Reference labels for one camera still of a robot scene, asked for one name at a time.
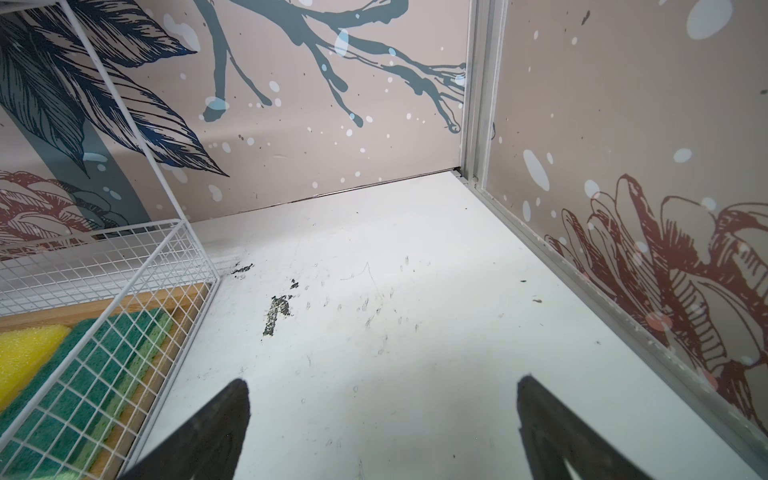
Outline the dark green sponge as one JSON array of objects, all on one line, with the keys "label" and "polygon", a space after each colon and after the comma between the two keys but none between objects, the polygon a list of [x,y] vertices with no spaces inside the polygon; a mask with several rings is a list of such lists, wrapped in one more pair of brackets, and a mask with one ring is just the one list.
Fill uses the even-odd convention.
[{"label": "dark green sponge", "polygon": [[122,459],[107,446],[110,434],[131,439],[122,414],[137,405],[134,394],[173,325],[163,309],[80,322],[27,386],[1,413],[12,434],[1,451],[4,479],[94,479],[101,454]]}]

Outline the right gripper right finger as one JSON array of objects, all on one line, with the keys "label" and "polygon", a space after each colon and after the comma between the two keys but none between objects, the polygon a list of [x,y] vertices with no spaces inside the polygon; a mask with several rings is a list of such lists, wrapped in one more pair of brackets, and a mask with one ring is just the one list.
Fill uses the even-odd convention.
[{"label": "right gripper right finger", "polygon": [[517,384],[517,411],[534,479],[650,479],[531,375]]}]

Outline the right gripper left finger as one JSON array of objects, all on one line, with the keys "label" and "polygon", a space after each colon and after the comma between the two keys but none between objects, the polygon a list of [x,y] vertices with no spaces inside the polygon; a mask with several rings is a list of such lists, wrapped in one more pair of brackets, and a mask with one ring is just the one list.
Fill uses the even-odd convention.
[{"label": "right gripper left finger", "polygon": [[231,479],[250,420],[247,383],[231,381],[123,479]]}]

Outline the yellow sponge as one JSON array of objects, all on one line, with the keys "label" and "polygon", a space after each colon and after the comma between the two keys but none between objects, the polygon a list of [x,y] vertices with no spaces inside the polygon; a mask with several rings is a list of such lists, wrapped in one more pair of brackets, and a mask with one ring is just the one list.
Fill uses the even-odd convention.
[{"label": "yellow sponge", "polygon": [[27,387],[70,332],[66,326],[48,325],[1,333],[1,411]]}]

